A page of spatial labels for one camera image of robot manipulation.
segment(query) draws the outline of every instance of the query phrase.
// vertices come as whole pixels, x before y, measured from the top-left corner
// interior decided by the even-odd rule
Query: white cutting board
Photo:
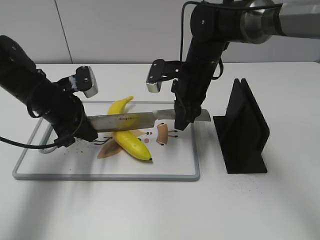
[[[104,115],[108,112],[111,102],[85,102],[87,116]],[[128,103],[125,112],[151,112],[153,110],[172,109],[173,103],[168,102],[133,102]],[[43,120],[30,144],[39,145],[49,123]],[[154,128],[134,130],[134,134],[148,147],[152,162],[137,160],[126,151],[117,146],[113,139],[102,145],[77,139],[76,142],[65,148],[60,147],[51,153],[43,154],[38,150],[28,149],[17,163],[14,177],[24,176],[21,179],[63,179],[82,180],[79,175],[87,175],[83,180],[116,176],[120,177],[136,175],[156,177],[179,176],[190,177],[193,180],[199,178],[199,163],[196,155],[192,126],[184,131],[175,131],[174,120],[157,120]],[[48,144],[56,138],[52,132]],[[99,133],[98,140],[111,137],[110,133]]]

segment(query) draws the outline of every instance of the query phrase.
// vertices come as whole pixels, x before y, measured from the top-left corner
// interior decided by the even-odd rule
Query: cutting board
[[[87,116],[105,115],[112,101],[83,102]],[[172,109],[172,102],[131,102],[125,112],[151,112]],[[50,144],[57,135],[51,131],[41,142],[49,123],[41,119],[29,144]],[[14,170],[17,180],[81,180],[81,181],[196,181],[200,178],[194,127],[174,129],[174,120],[157,120],[153,128],[133,130],[148,147],[152,162],[137,160],[110,138],[99,133],[99,142],[76,139],[69,147],[43,154],[24,149]]]

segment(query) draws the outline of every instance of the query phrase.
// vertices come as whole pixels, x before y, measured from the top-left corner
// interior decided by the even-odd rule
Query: white wall
[[[54,0],[0,0],[0,35],[38,63],[71,63]]]
[[[184,2],[56,0],[74,63],[177,60]],[[185,13],[184,55],[191,39],[192,9],[193,6],[187,7]],[[20,43],[37,63],[71,61],[55,0],[1,0],[0,33]],[[320,60],[320,40],[274,36],[261,45],[232,43],[222,59],[225,62],[316,62]]]

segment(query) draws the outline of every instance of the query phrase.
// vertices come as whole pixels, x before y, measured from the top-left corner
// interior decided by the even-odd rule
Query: black stand
[[[213,117],[228,174],[267,172],[261,152],[269,127],[246,79],[235,79],[225,116]]]

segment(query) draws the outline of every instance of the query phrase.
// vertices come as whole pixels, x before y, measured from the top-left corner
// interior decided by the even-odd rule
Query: knife blade
[[[149,129],[155,126],[156,120],[174,120],[174,109],[156,110],[152,112],[135,112],[114,115],[88,116],[87,119],[98,133],[128,131],[135,129]],[[196,121],[210,122],[211,117],[206,109]]]

